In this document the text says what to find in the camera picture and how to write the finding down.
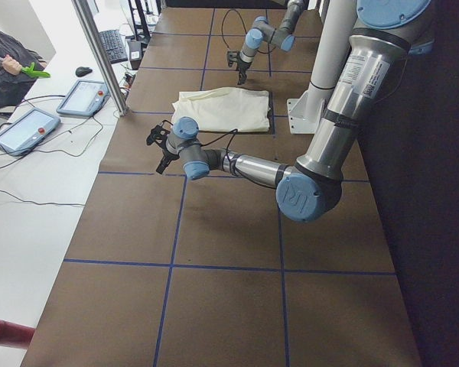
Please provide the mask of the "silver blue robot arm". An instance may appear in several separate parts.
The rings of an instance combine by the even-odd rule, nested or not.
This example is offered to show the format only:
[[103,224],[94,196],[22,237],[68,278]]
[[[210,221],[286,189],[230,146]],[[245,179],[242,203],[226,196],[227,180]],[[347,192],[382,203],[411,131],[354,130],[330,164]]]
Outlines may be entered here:
[[301,129],[314,129],[307,152],[289,166],[204,148],[197,121],[182,117],[170,129],[156,125],[147,137],[147,144],[163,153],[158,173],[178,160],[190,180],[216,169],[245,178],[274,189],[278,208],[296,222],[315,220],[337,205],[343,162],[390,67],[431,49],[435,3],[327,1],[322,8],[323,30],[308,89],[288,103],[288,117]]
[[266,17],[259,16],[248,30],[240,51],[228,51],[226,54],[228,66],[236,63],[238,71],[238,85],[246,82],[246,71],[252,65],[255,55],[263,42],[273,45],[285,52],[289,52],[295,43],[294,31],[298,19],[307,8],[302,0],[286,1],[287,10],[281,24],[274,28]]

